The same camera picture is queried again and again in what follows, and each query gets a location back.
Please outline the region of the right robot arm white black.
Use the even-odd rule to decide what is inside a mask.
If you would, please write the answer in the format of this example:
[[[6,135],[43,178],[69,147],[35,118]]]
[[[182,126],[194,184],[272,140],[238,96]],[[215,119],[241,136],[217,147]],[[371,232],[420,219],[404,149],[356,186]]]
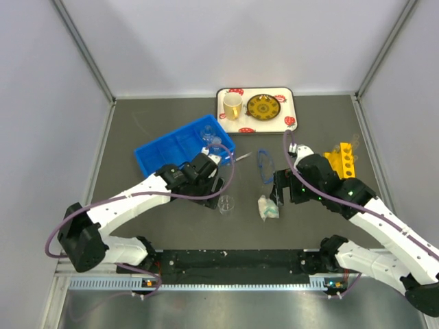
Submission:
[[[438,316],[438,248],[405,225],[357,178],[341,179],[329,161],[299,147],[287,155],[289,168],[273,175],[270,198],[284,203],[320,202],[361,228],[384,246],[388,255],[373,252],[340,237],[325,238],[320,246],[320,263],[328,271],[352,269],[398,291],[418,311]]]

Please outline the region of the clear glass beaker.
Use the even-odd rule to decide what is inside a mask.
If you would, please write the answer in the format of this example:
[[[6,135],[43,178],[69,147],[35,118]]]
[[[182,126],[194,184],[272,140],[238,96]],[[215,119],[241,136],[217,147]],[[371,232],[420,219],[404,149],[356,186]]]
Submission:
[[[218,199],[217,207],[221,215],[229,216],[235,208],[235,199],[230,195],[222,195]]]

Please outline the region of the blue frame safety goggles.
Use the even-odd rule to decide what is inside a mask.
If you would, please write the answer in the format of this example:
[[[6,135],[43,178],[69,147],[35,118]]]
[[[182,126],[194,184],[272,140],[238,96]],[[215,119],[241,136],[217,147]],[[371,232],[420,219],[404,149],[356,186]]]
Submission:
[[[270,184],[274,181],[273,175],[275,166],[273,158],[265,149],[259,149],[257,152],[257,166],[264,184]]]

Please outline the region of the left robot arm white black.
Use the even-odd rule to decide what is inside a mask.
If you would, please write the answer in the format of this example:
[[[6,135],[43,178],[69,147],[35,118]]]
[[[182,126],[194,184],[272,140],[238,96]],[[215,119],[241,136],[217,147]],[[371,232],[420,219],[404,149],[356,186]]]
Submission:
[[[221,157],[199,153],[191,162],[165,164],[144,181],[114,196],[105,204],[83,210],[80,203],[67,208],[66,223],[57,240],[79,273],[102,263],[125,263],[139,271],[151,270],[155,250],[142,236],[121,238],[113,232],[155,207],[174,201],[178,195],[214,209],[224,181],[217,177]]]

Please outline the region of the plastic bag with gloves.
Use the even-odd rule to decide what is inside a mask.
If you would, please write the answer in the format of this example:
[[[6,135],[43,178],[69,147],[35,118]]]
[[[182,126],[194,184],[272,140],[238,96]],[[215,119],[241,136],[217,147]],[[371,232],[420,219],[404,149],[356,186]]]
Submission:
[[[258,209],[259,215],[263,221],[268,218],[279,218],[279,209],[278,206],[265,195],[260,196],[258,199]]]

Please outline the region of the round glass flask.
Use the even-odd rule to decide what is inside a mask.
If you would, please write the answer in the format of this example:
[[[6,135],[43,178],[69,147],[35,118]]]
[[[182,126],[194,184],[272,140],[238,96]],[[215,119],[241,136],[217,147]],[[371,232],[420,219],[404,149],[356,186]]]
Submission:
[[[210,144],[216,137],[216,131],[212,125],[205,125],[200,131],[201,139],[206,143]]]

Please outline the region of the small glass beaker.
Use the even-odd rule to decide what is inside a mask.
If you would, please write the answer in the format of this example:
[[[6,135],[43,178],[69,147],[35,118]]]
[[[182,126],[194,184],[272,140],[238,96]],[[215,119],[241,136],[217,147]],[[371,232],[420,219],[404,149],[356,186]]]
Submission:
[[[212,138],[211,144],[211,152],[218,155],[222,151],[222,148],[220,147],[222,144],[222,139],[218,136],[215,136]]]

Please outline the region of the blue plastic compartment bin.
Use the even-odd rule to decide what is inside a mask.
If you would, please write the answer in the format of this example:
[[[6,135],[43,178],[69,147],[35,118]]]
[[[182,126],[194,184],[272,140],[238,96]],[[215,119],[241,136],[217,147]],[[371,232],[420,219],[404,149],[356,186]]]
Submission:
[[[210,126],[222,144],[231,153],[235,151],[235,143],[218,123],[213,115],[208,114],[192,121],[152,142],[134,150],[134,156],[145,177],[168,164],[183,165],[192,161],[206,146],[202,138],[202,130]]]

